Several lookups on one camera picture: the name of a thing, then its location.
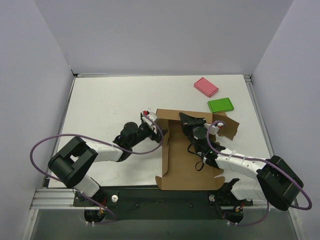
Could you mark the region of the large brown cardboard box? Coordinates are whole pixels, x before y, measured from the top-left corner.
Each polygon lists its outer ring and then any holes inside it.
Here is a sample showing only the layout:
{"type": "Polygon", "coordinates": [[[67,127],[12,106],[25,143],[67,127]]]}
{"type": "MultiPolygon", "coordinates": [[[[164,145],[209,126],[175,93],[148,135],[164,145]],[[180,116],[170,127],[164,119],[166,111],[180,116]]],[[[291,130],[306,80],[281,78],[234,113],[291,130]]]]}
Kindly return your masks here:
{"type": "Polygon", "coordinates": [[[238,131],[239,123],[224,113],[157,109],[157,125],[168,132],[165,134],[162,144],[162,176],[155,177],[156,184],[165,191],[220,189],[225,182],[224,177],[218,176],[224,172],[222,169],[205,165],[201,171],[196,170],[196,163],[201,159],[187,151],[190,141],[183,134],[179,113],[204,118],[207,123],[225,122],[226,126],[221,128],[218,135],[230,140],[233,140],[238,131]]]}

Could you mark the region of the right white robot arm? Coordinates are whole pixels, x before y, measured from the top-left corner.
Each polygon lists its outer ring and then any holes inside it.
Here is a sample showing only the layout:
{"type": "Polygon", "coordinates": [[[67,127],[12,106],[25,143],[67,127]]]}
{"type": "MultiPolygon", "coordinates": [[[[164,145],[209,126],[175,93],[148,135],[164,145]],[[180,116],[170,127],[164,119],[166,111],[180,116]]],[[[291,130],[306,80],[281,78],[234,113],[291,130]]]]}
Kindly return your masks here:
{"type": "Polygon", "coordinates": [[[222,120],[207,123],[205,118],[179,113],[183,134],[188,138],[193,154],[201,165],[229,170],[248,177],[234,180],[229,192],[237,200],[263,200],[286,211],[303,189],[303,182],[279,156],[254,158],[237,153],[210,140],[226,124],[222,120]]]}

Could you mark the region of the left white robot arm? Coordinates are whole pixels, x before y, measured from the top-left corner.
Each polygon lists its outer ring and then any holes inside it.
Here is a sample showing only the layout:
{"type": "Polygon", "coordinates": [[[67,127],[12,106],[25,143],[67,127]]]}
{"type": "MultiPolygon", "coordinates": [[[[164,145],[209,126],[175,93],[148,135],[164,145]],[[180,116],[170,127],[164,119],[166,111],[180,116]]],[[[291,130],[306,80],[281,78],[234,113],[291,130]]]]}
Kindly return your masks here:
{"type": "Polygon", "coordinates": [[[67,188],[82,192],[84,199],[96,206],[104,194],[100,185],[87,175],[91,165],[95,161],[122,162],[140,142],[149,138],[159,144],[167,132],[167,129],[157,129],[146,122],[141,125],[128,122],[114,139],[113,146],[84,141],[75,136],[50,159],[48,167],[67,188]]]}

